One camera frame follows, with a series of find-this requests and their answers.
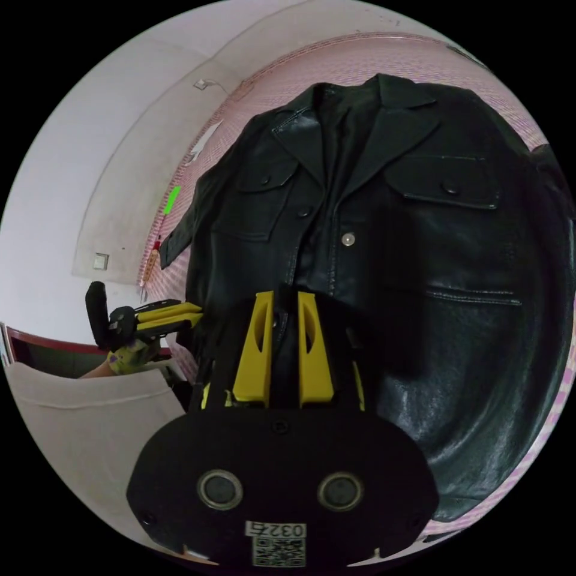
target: pocket flap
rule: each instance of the pocket flap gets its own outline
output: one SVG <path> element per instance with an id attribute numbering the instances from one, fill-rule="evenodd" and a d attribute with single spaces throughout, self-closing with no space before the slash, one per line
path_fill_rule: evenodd
<path id="1" fill-rule="evenodd" d="M 297 160 L 282 160 L 278 163 L 254 164 L 245 166 L 238 178 L 238 190 L 245 194 L 267 192 L 279 188 L 295 174 Z"/>
<path id="2" fill-rule="evenodd" d="M 385 179 L 407 199 L 494 210 L 500 187 L 484 162 L 476 158 L 406 156 L 385 170 Z"/>

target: red door frame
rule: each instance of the red door frame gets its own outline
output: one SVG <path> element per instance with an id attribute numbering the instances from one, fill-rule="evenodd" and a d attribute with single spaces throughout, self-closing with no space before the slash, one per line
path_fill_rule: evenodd
<path id="1" fill-rule="evenodd" d="M 107 352 L 100 350 L 98 346 L 91 344 L 78 344 L 75 342 L 64 342 L 63 340 L 51 340 L 49 338 L 41 338 L 40 336 L 35 336 L 34 334 L 28 334 L 27 332 L 20 332 L 14 328 L 6 326 L 6 334 L 8 335 L 8 345 L 10 346 L 10 352 L 17 361 L 15 354 L 15 346 L 13 341 L 20 340 L 26 344 L 34 344 L 36 346 L 43 346 L 44 348 L 50 348 L 52 350 L 64 350 L 66 352 L 76 352 L 79 354 L 100 354 L 105 355 Z M 162 348 L 160 350 L 162 356 L 170 356 L 171 352 L 169 348 Z"/>

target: pink patterned wall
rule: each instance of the pink patterned wall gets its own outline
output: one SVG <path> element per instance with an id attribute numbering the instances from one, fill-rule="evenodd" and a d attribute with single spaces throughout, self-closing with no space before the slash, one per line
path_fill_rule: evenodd
<path id="1" fill-rule="evenodd" d="M 416 82 L 434 82 L 469 88 L 495 108 L 516 129 L 530 148 L 546 142 L 536 122 L 505 86 L 489 71 L 448 50 L 441 42 L 405 35 L 358 34 L 314 44 L 286 55 L 243 82 L 216 111 L 202 132 L 192 140 L 190 148 L 208 126 L 222 121 L 198 159 L 188 166 L 186 163 L 189 159 L 183 159 L 176 171 L 169 190 L 180 185 L 181 192 L 171 214 L 163 220 L 161 213 L 167 201 L 169 193 L 167 190 L 148 238 L 140 274 L 157 236 L 165 238 L 189 207 L 199 176 L 221 158 L 250 118 L 286 104 L 314 83 L 357 85 L 377 73 L 404 76 Z M 166 270 L 161 271 L 158 263 L 156 264 L 147 285 L 149 301 L 163 298 L 184 299 L 189 259 L 188 248 Z M 193 379 L 196 366 L 191 355 L 175 344 L 173 336 L 168 338 L 168 342 L 186 376 Z M 424 535 L 470 526 L 510 491 L 534 461 L 554 428 L 574 381 L 575 371 L 576 337 L 573 337 L 568 366 L 554 407 L 521 464 L 496 492 L 474 510 L 449 524 L 430 522 Z"/>

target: human hand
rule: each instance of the human hand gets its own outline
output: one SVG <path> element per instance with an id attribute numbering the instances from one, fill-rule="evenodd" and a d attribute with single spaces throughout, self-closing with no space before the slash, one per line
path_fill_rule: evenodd
<path id="1" fill-rule="evenodd" d="M 159 352 L 159 338 L 156 338 L 152 344 L 146 344 L 142 340 L 134 340 L 130 344 L 119 348 L 116 352 L 109 352 L 107 362 L 110 369 L 119 376 L 132 374 L 138 372 Z"/>

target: green tape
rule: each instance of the green tape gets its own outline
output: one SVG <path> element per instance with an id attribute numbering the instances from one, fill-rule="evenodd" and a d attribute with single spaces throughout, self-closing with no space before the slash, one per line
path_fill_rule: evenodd
<path id="1" fill-rule="evenodd" d="M 180 193 L 180 188 L 181 188 L 181 186 L 176 186 L 176 188 L 174 188 L 172 190 L 172 192 L 170 192 L 170 196 L 168 197 L 168 202 L 166 202 L 166 206 L 164 207 L 164 216 L 167 216 L 168 214 L 170 214 L 170 210 L 172 210 L 172 206 L 174 205 L 176 197 Z"/>

